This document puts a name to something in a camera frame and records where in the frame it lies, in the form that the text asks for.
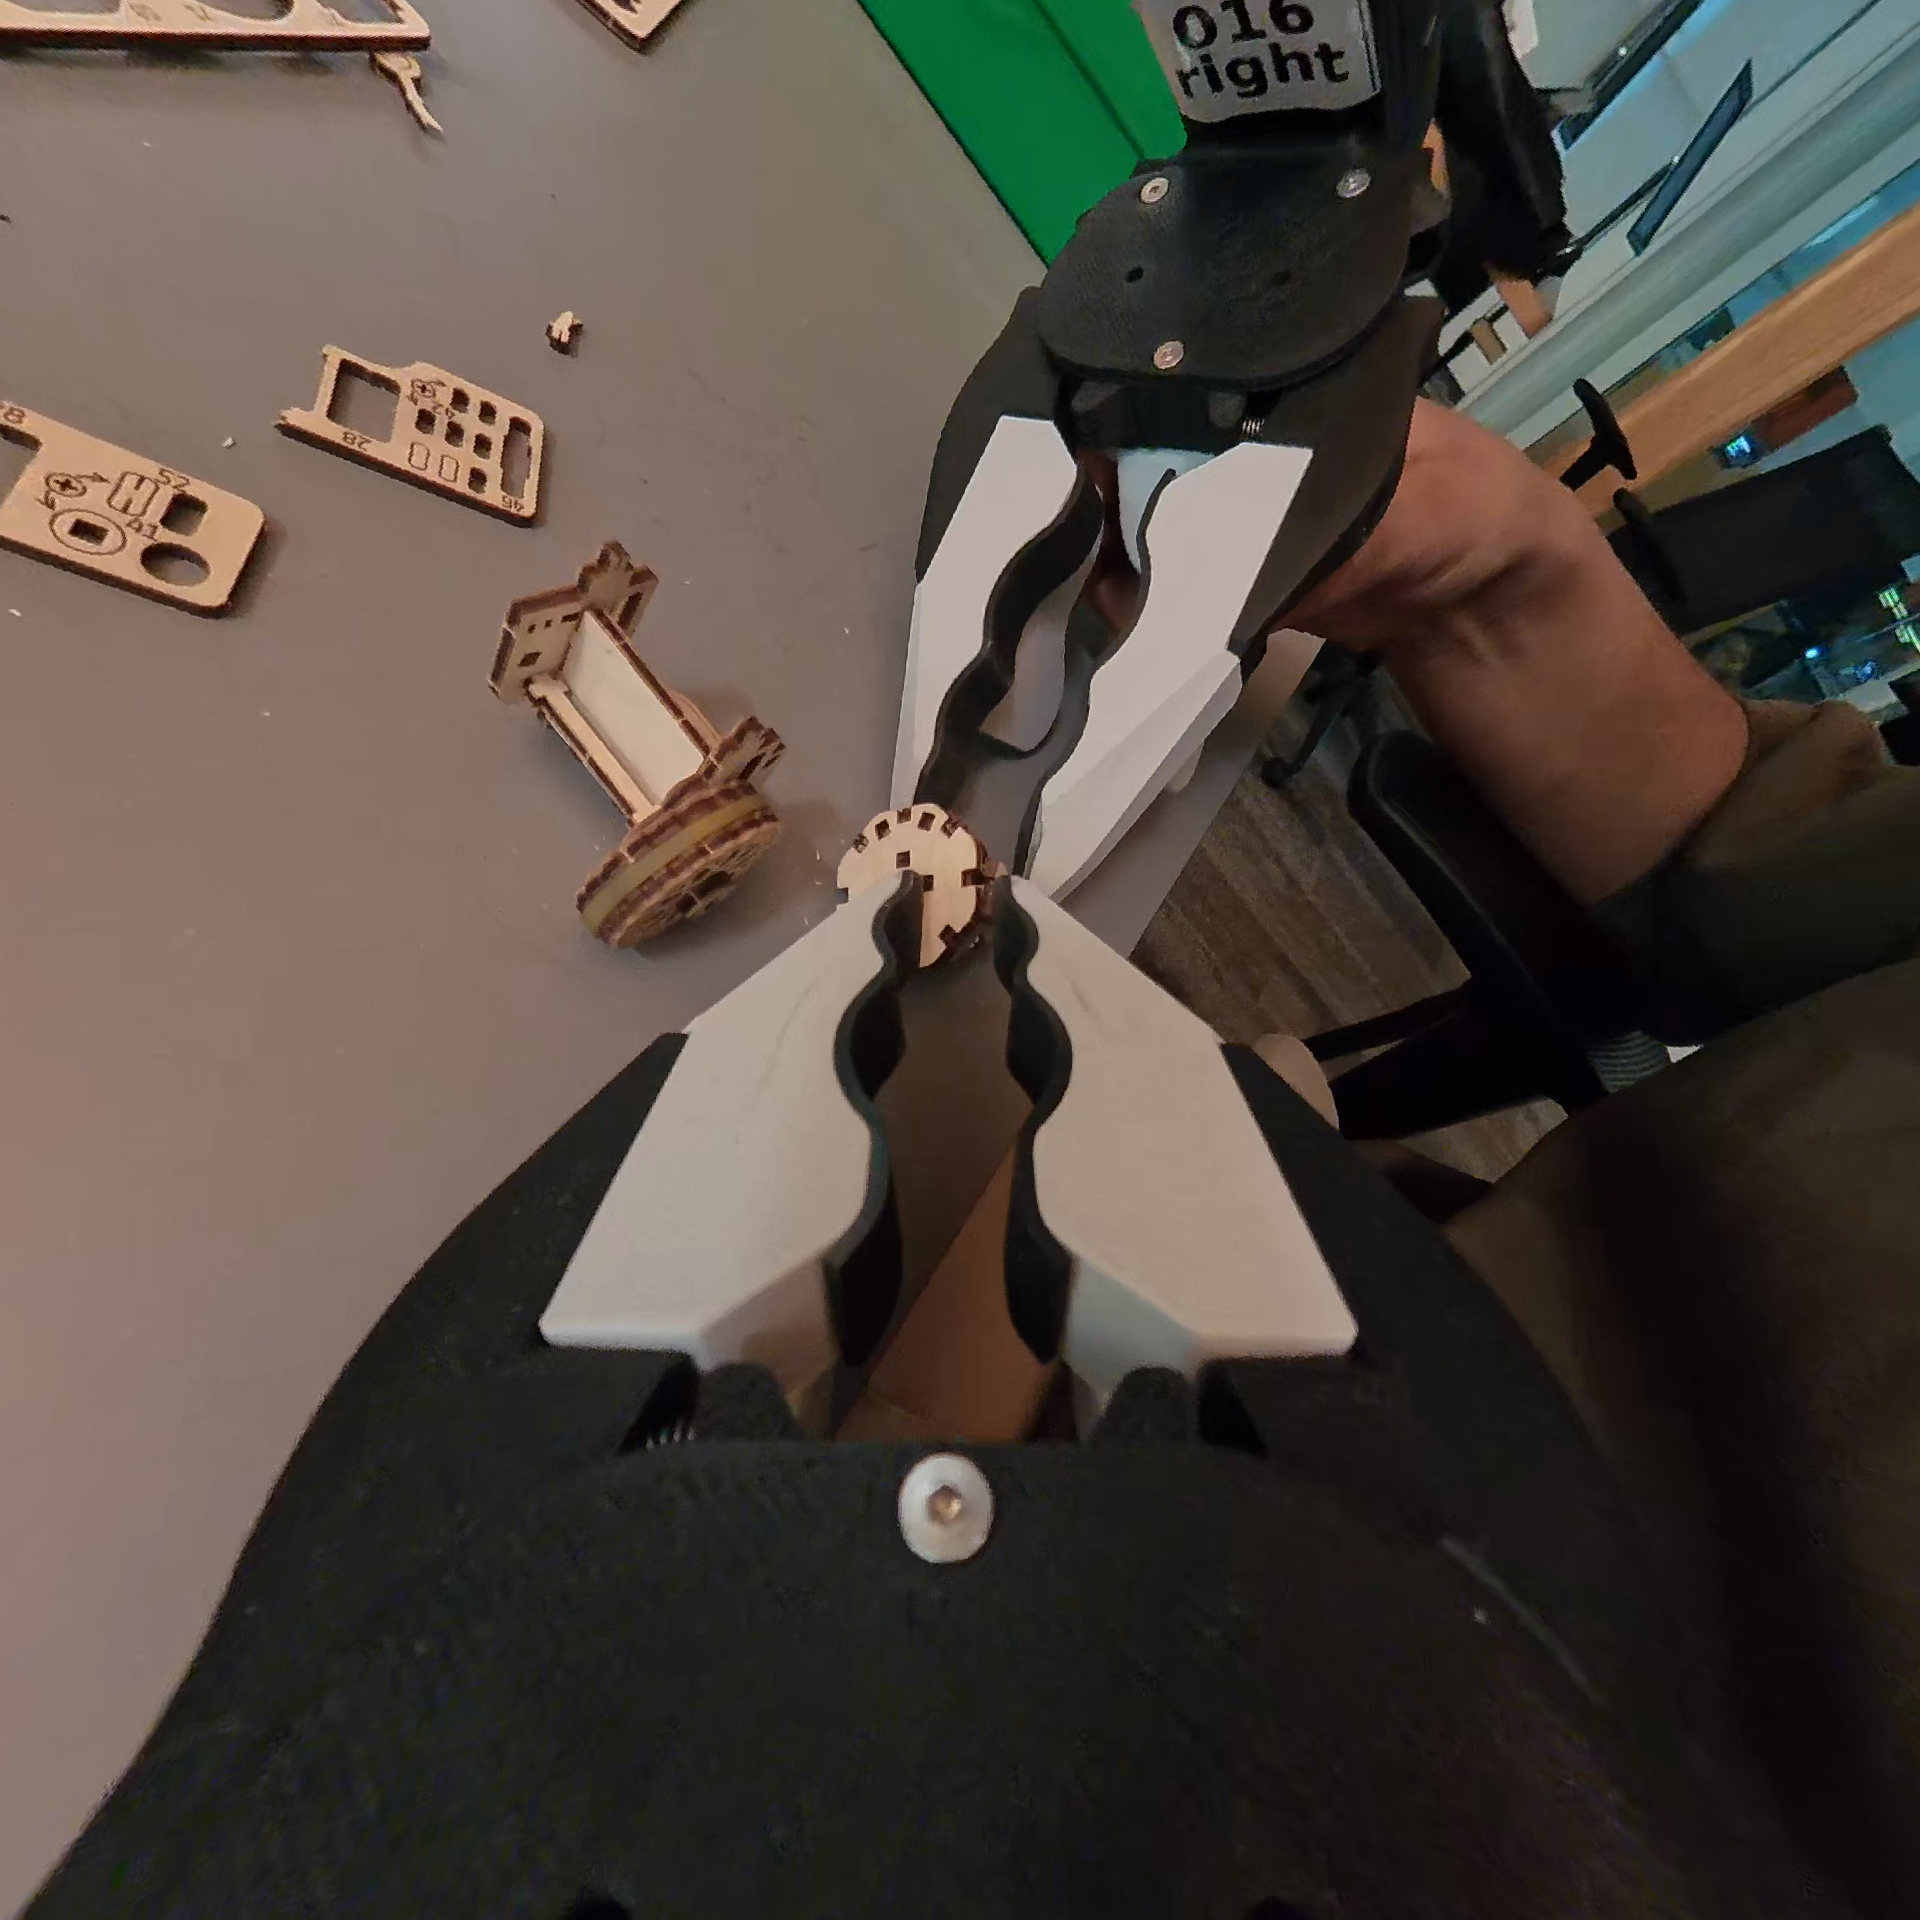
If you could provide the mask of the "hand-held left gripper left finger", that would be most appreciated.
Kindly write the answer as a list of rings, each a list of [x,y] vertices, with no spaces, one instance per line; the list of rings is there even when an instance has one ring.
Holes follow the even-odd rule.
[[[905,1053],[907,879],[841,903],[681,1037],[540,1333],[561,1350],[864,1367],[904,1277],[878,1113]]]

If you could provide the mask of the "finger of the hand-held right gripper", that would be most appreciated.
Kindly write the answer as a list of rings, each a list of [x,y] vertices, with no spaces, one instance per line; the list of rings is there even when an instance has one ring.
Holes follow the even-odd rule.
[[[1064,617],[1064,690],[1045,735],[1014,749],[986,730],[1018,681],[1029,619],[1076,585],[1102,537],[1102,498],[1052,419],[1003,417],[918,563],[892,802],[932,802],[972,826],[1032,826],[1040,791],[1088,720],[1112,653],[1086,607]]]
[[[1219,456],[1130,449],[1120,525],[1144,592],[1132,632],[1096,671],[1088,720],[1040,791],[1024,877],[1068,897],[1171,787],[1194,773],[1242,698],[1233,635],[1310,472],[1306,447],[1242,441]]]

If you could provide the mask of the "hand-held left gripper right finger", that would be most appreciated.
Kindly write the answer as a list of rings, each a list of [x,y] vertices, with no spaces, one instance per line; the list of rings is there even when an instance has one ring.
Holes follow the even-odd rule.
[[[1348,1354],[1354,1311],[1216,1034],[1032,880],[1000,886],[996,974],[1029,1099],[1006,1302],[1075,1401],[1140,1369]]]

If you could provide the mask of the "wooden cone model part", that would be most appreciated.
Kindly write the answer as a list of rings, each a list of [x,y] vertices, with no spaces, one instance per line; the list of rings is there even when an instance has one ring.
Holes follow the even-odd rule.
[[[837,897],[849,903],[900,877],[918,882],[918,969],[936,969],[987,927],[992,888],[1006,869],[946,808],[910,802],[856,833],[834,871]]]

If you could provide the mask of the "person's right forearm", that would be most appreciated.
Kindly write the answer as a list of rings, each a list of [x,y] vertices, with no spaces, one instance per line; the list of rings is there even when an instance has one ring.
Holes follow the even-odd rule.
[[[1429,739],[1582,906],[1648,877],[1745,766],[1747,720],[1557,486],[1400,615],[1387,674]]]

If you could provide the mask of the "grey desk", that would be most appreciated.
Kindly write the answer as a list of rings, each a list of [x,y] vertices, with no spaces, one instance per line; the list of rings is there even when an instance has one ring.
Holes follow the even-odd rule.
[[[859,5],[421,5],[364,62],[5,61],[5,399],[257,504],[203,617],[5,553],[5,1915],[132,1761],[259,1509],[444,1237],[822,914],[884,800],[928,459],[1037,272]],[[584,318],[577,354],[544,327]],[[518,526],[288,440],[320,352],[544,422]],[[680,938],[490,690],[622,543],[640,650],[785,736]]]

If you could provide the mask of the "wooden top office desk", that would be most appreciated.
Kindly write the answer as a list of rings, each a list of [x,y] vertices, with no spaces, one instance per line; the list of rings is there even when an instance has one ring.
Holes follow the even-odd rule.
[[[1622,410],[1622,432],[1648,511],[1755,477],[1858,399],[1845,365],[1918,314],[1918,208],[1739,326]]]

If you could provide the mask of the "person's right hand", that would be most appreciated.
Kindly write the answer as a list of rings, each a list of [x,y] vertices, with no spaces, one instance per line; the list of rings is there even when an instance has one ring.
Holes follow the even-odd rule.
[[[1417,401],[1376,529],[1288,624],[1363,653],[1477,641],[1553,547],[1557,488],[1483,426]]]

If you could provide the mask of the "green plastic bin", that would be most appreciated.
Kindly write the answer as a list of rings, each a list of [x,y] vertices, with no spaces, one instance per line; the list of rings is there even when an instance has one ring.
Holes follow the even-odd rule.
[[[864,13],[1045,261],[1144,160],[1184,145],[1130,2],[867,2]]]

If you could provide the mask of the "black office chair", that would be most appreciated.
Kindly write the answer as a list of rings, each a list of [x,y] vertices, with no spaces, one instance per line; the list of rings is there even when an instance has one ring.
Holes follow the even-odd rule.
[[[1918,553],[1918,482],[1884,426],[1661,511],[1621,488],[1613,513],[1606,545],[1678,635],[1888,585]]]
[[[1379,663],[1322,645],[1306,677],[1313,720],[1298,750],[1270,757],[1281,791],[1336,722],[1364,741],[1348,814],[1417,898],[1466,969],[1459,985],[1307,1041],[1332,1077],[1342,1133],[1385,1144],[1553,1102],[1582,1113],[1664,1073],[1674,1056],[1645,1030],[1635,978],[1588,914],[1472,791],[1454,761],[1410,730],[1376,727]]]

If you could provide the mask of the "black monitor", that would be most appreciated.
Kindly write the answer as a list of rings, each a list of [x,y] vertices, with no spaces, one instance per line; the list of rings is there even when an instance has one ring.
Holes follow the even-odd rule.
[[[1658,183],[1645,195],[1625,229],[1625,243],[1632,257],[1644,257],[1658,233],[1668,224],[1683,197],[1694,182],[1705,173],[1707,163],[1718,152],[1722,143],[1732,133],[1755,95],[1753,62],[1742,62],[1732,86],[1717,99],[1707,119],[1697,128],[1683,153],[1660,174]]]

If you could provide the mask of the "person's brown clothing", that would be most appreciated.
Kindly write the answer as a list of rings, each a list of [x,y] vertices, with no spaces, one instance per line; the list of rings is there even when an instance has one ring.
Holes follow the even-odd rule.
[[[915,1915],[1916,1915],[1916,771],[1845,705],[1595,909],[1690,1066],[1435,1230],[1413,1177],[1100,945],[1281,1144],[1342,1355],[1132,1378],[1117,1457],[1249,1457],[1275,1671],[1176,1678],[1145,1552],[989,1675]]]

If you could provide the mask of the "small wooden sheet slotted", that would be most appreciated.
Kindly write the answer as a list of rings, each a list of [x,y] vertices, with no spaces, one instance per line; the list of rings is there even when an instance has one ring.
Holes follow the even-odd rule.
[[[278,415],[288,440],[494,519],[541,519],[544,422],[437,365],[380,365],[326,344],[315,399]]]

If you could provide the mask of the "small wooden sheet round hole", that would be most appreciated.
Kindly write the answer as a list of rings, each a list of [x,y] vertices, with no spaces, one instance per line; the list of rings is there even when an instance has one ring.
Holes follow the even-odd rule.
[[[5,401],[26,454],[5,486],[3,547],[171,609],[229,614],[266,513],[230,491]]]

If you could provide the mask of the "wooden frame with wheel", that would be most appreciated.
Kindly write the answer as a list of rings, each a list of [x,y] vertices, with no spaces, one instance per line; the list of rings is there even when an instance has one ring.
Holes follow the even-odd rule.
[[[758,718],[717,730],[643,661],[658,576],[606,543],[562,587],[515,600],[490,687],[528,705],[617,806],[627,831],[579,891],[595,939],[635,950],[700,920],[781,837],[756,779],[785,743]]]

